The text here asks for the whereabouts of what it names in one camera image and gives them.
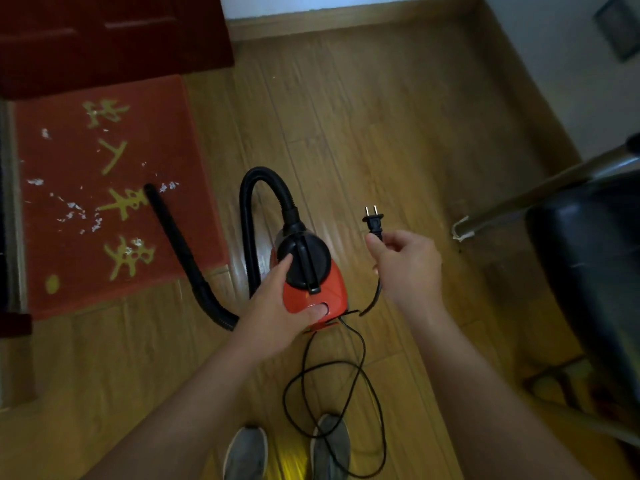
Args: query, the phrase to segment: door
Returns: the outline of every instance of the door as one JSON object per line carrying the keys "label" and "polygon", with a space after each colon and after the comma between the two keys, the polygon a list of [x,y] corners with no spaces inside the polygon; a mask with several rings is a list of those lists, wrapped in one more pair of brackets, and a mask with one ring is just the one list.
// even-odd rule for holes
{"label": "door", "polygon": [[0,97],[233,65],[220,0],[0,0]]}

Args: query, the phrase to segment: chair seat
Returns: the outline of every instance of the chair seat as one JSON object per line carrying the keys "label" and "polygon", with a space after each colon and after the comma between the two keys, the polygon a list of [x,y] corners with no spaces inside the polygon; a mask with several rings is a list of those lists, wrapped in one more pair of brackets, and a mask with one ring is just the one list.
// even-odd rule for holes
{"label": "chair seat", "polygon": [[640,171],[557,193],[526,224],[567,322],[640,426]]}

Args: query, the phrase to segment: shoe sole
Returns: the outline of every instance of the shoe sole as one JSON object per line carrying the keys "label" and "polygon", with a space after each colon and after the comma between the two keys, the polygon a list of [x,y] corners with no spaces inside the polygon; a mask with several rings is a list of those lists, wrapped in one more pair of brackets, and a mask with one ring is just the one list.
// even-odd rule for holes
{"label": "shoe sole", "polygon": [[[327,416],[335,416],[334,414],[323,414],[322,416],[320,416],[320,419],[318,420],[318,424],[321,424],[323,419],[326,418]],[[317,436],[320,434],[320,428],[318,428],[316,426],[316,428],[314,429],[314,436]],[[316,449],[316,441],[320,440],[322,438],[311,438],[311,446],[309,448],[310,450],[310,455],[309,458],[311,458],[311,478],[313,479],[314,475],[316,474],[316,471],[314,469],[314,450]]]}
{"label": "shoe sole", "polygon": [[[227,474],[227,460],[229,459],[229,453],[231,452],[231,447],[234,445],[234,443],[236,442],[236,438],[237,436],[240,434],[240,432],[243,430],[244,428],[240,428],[236,431],[236,434],[234,435],[233,439],[231,440],[231,443],[229,443],[229,446],[227,448],[227,452],[225,453],[225,462],[222,464],[222,478],[225,477],[225,475]],[[255,428],[260,430],[260,433],[262,434],[262,442],[264,444],[264,468],[262,469],[262,476],[265,475],[265,473],[267,473],[267,462],[269,459],[269,441],[267,440],[267,433],[265,432],[265,430],[263,430],[262,428],[258,427]]]}

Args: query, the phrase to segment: white wall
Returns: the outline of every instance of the white wall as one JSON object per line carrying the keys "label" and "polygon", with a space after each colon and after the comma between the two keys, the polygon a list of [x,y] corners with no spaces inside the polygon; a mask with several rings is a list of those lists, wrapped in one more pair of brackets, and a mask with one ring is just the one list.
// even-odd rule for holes
{"label": "white wall", "polygon": [[344,6],[371,5],[402,0],[222,0],[225,17],[249,18],[296,11],[319,10]]}
{"label": "white wall", "polygon": [[487,0],[582,158],[640,132],[640,54],[620,63],[600,34],[606,1]]}

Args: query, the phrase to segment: person's right hand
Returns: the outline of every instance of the person's right hand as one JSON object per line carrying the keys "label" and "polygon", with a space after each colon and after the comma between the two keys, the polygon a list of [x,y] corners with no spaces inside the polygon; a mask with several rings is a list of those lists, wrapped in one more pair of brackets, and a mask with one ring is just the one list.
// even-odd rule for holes
{"label": "person's right hand", "polygon": [[380,241],[367,234],[365,241],[385,295],[405,314],[420,313],[442,304],[442,259],[428,237],[405,230],[383,232]]}

